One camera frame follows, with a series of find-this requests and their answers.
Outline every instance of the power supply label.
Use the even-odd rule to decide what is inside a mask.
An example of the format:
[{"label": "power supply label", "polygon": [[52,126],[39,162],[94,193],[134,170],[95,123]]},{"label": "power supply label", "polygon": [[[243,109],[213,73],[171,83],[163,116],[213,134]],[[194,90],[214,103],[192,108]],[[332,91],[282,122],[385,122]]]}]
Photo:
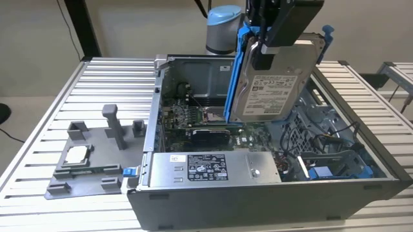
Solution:
[{"label": "power supply label", "polygon": [[188,155],[187,179],[190,181],[227,180],[226,156]]},{"label": "power supply label", "polygon": [[243,115],[279,115],[287,102],[297,76],[255,75]]}]

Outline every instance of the hard drive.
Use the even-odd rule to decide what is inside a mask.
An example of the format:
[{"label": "hard drive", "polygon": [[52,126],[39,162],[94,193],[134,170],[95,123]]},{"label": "hard drive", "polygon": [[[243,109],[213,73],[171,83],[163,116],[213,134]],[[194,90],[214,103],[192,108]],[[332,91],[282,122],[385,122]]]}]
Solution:
[{"label": "hard drive", "polygon": [[323,39],[317,34],[303,34],[293,46],[269,48],[266,53],[275,54],[269,70],[253,68],[251,54],[258,49],[254,38],[247,47],[229,121],[285,120],[317,63]]}]

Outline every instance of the motherboard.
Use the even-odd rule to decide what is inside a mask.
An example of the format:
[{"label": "motherboard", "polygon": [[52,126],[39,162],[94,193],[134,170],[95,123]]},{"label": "motherboard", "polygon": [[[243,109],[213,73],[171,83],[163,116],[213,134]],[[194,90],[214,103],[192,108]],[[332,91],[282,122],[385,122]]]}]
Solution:
[{"label": "motherboard", "polygon": [[227,124],[222,106],[190,106],[178,99],[163,107],[166,152],[274,151],[263,123]]}]

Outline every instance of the white wall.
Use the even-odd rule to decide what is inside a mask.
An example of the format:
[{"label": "white wall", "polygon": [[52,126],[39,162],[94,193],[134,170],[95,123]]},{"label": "white wall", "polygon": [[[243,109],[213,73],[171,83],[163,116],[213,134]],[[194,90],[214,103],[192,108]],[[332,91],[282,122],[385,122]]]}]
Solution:
[{"label": "white wall", "polygon": [[[203,53],[206,19],[192,0],[87,0],[87,5],[103,55]],[[376,72],[382,61],[413,62],[412,9],[413,0],[326,0],[307,30],[336,28],[325,58],[348,60],[360,72]],[[78,60],[53,0],[0,1],[0,54],[0,96],[56,95]]]},{"label": "white wall", "polygon": [[56,2],[1,0],[0,96],[56,95],[78,64]]}]

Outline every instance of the gray plastic stand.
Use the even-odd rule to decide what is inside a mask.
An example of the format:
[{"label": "gray plastic stand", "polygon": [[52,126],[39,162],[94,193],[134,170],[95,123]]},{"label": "gray plastic stand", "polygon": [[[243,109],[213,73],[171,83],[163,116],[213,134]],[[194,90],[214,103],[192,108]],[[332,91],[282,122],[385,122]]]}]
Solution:
[{"label": "gray plastic stand", "polygon": [[[115,104],[104,105],[102,114],[108,128],[87,128],[83,121],[71,122],[70,139],[62,152],[53,177],[44,194],[45,199],[59,199],[102,194],[120,194],[123,168],[142,162],[146,126],[142,120],[120,126]],[[66,161],[71,148],[86,146],[84,159]]]}]

